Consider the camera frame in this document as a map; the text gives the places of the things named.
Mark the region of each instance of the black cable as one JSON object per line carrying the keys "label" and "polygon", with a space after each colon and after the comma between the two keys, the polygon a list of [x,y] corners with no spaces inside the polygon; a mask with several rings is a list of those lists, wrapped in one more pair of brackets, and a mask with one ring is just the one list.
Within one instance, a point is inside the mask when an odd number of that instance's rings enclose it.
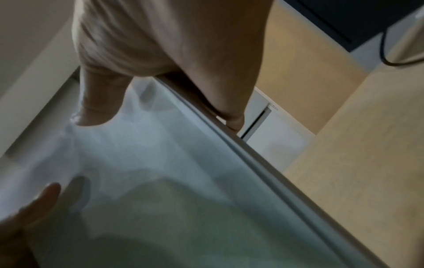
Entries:
{"label": "black cable", "polygon": [[383,31],[383,35],[381,36],[381,42],[380,42],[380,59],[385,65],[394,66],[394,67],[400,67],[400,66],[410,66],[415,65],[418,63],[424,62],[424,58],[407,61],[407,62],[390,62],[386,59],[386,56],[384,54],[384,47],[386,46],[386,37],[387,37],[387,30],[385,29]]}

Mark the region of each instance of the translucent plastic sheet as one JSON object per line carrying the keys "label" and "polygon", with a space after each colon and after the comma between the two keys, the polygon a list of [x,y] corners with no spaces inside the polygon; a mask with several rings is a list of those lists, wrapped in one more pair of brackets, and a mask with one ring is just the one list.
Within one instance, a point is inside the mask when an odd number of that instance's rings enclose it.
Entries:
{"label": "translucent plastic sheet", "polygon": [[163,86],[139,79],[112,121],[66,126],[16,184],[21,195],[52,178],[68,185],[30,231],[41,268],[345,267],[196,122]]}

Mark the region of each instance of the hand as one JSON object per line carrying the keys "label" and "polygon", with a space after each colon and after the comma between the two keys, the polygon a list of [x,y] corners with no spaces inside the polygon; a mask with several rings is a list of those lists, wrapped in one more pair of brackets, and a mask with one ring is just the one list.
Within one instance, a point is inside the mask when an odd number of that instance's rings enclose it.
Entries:
{"label": "hand", "polygon": [[60,184],[50,184],[29,205],[0,221],[1,268],[38,267],[24,231],[54,207],[60,192]]}

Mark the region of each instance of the dark rectangular object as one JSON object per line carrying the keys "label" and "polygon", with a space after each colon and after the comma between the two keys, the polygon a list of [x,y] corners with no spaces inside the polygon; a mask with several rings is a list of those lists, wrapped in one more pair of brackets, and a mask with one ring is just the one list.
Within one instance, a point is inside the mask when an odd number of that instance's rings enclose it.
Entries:
{"label": "dark rectangular object", "polygon": [[352,51],[424,5],[424,0],[286,0],[294,9]]}

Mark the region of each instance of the wooden surface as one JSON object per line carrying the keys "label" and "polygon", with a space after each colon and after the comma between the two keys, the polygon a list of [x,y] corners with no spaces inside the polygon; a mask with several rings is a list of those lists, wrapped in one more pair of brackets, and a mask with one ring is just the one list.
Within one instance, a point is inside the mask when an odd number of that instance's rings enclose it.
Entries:
{"label": "wooden surface", "polygon": [[257,82],[274,104],[317,134],[365,77],[339,45],[274,4]]}
{"label": "wooden surface", "polygon": [[[422,22],[393,59],[417,48]],[[424,64],[374,71],[285,175],[390,267],[424,267]]]}

